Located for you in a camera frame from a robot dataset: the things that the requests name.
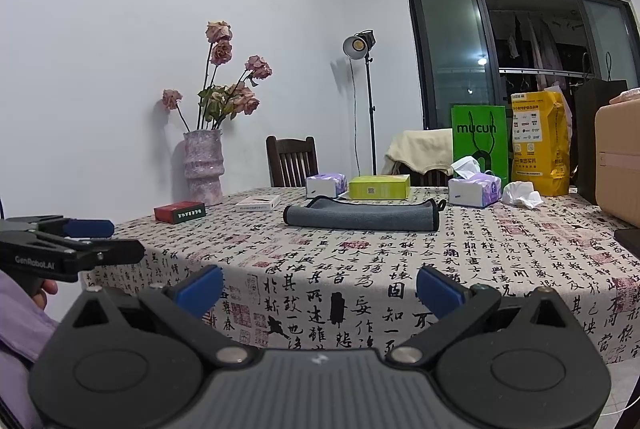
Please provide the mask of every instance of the purple sleeve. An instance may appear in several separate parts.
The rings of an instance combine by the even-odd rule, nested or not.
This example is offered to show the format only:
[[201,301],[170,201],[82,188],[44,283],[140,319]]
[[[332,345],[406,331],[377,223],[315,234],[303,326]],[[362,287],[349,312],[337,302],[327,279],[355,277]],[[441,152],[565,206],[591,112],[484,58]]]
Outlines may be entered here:
[[0,270],[0,398],[24,429],[40,429],[27,393],[27,365],[33,363],[57,323]]

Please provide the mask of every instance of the gray microfiber towel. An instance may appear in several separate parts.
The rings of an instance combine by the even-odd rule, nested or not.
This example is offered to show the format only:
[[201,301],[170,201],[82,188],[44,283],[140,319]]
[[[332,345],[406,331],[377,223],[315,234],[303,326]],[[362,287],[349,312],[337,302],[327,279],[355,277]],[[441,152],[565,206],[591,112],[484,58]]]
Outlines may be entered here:
[[439,211],[445,200],[414,205],[352,204],[319,196],[305,207],[284,209],[284,222],[296,227],[344,229],[347,231],[433,232],[440,226]]

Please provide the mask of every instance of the light stand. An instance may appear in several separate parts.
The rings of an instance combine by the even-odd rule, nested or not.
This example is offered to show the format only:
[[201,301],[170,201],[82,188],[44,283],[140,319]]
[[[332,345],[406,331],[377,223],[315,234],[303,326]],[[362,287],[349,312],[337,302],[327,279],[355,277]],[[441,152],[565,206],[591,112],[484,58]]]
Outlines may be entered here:
[[378,174],[376,170],[376,133],[373,127],[373,112],[376,107],[373,105],[371,98],[371,74],[369,73],[369,64],[373,62],[373,58],[369,56],[369,52],[364,56],[364,66],[367,70],[367,89],[369,90],[369,123],[371,127],[371,159],[373,166],[373,174]]
[[358,32],[356,35],[352,35],[344,40],[342,44],[342,50],[351,59],[357,60],[364,58],[364,64],[367,70],[367,90],[369,91],[369,123],[371,127],[371,161],[373,174],[378,174],[376,169],[376,133],[373,126],[373,112],[376,107],[373,105],[371,97],[371,74],[369,72],[369,64],[373,62],[373,58],[369,56],[369,51],[376,43],[376,38],[373,35],[373,30],[364,30]]

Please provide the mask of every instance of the pink glittery vase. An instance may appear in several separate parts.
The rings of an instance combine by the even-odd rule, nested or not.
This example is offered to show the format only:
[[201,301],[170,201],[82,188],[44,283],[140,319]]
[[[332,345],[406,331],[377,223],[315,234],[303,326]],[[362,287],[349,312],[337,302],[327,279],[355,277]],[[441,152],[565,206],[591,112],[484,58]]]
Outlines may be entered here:
[[191,199],[205,205],[222,202],[220,176],[225,173],[220,130],[184,134],[184,176]]

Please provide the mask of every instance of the blue gripper pad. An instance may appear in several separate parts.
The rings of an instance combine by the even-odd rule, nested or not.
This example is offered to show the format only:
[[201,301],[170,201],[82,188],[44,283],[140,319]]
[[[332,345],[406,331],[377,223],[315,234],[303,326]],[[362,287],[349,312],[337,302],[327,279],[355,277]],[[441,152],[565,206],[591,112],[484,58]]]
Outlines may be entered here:
[[187,279],[172,286],[167,295],[180,308],[200,319],[220,299],[223,286],[222,269],[211,265],[192,273]]
[[68,237],[111,237],[114,227],[108,219],[70,219],[62,231]]
[[438,319],[462,306],[465,288],[430,266],[423,266],[415,279],[418,299]]

